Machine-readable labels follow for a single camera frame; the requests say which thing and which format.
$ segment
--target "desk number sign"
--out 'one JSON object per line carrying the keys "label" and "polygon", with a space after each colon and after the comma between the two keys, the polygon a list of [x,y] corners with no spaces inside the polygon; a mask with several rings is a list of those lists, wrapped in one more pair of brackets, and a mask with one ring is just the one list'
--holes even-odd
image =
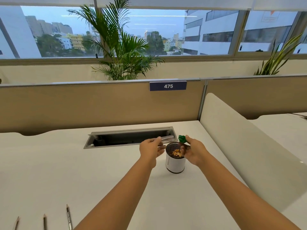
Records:
{"label": "desk number sign", "polygon": [[187,88],[186,81],[166,81],[166,82],[150,82],[150,91],[163,91],[163,90],[185,90]]}

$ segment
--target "white cylindrical bin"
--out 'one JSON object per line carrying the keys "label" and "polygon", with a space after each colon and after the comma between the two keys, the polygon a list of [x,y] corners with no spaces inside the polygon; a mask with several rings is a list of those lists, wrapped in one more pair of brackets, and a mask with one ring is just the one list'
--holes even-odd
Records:
{"label": "white cylindrical bin", "polygon": [[178,142],[172,142],[169,143],[166,146],[166,161],[165,166],[168,171],[179,174],[185,169],[185,157],[175,157],[173,156],[173,151],[179,149],[180,150],[180,144]]}

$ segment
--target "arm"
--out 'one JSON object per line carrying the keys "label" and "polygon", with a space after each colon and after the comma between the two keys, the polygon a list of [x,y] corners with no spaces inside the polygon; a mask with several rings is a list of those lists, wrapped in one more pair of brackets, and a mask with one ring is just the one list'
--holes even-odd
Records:
{"label": "arm", "polygon": [[186,140],[191,146],[182,145],[181,152],[187,160],[200,168],[242,230],[299,229],[232,175],[206,150],[202,142],[188,135]]}
{"label": "arm", "polygon": [[164,152],[165,146],[160,146],[160,142],[161,138],[158,137],[140,144],[139,160],[75,230],[127,229],[146,188],[151,170],[156,166],[156,158]]}

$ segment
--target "cloudy sky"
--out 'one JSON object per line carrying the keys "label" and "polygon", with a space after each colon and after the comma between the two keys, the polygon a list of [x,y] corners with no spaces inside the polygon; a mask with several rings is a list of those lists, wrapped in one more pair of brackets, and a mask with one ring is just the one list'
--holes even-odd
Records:
{"label": "cloudy sky", "polygon": [[[76,16],[69,16],[68,9],[78,9],[74,7],[46,7],[46,6],[22,6],[25,16],[34,15],[36,19],[45,20],[48,23],[61,22],[71,26],[74,34],[85,34],[88,26],[85,21]],[[125,30],[133,35],[144,36],[145,31],[159,31],[162,37],[172,38],[179,33],[182,37],[184,10],[143,10],[131,9],[128,16],[128,23]]]}

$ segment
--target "hand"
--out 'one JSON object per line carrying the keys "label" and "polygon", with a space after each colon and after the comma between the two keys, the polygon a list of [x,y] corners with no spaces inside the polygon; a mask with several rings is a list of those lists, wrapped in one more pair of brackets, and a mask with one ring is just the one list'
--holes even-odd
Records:
{"label": "hand", "polygon": [[204,163],[204,157],[206,153],[209,153],[204,146],[204,144],[197,139],[190,138],[188,135],[185,136],[185,139],[190,144],[181,144],[180,152],[184,155],[184,157],[196,166],[200,166]]}
{"label": "hand", "polygon": [[156,158],[163,154],[166,146],[161,144],[161,137],[155,139],[146,139],[140,144],[140,159],[149,162],[150,168],[156,166]]}

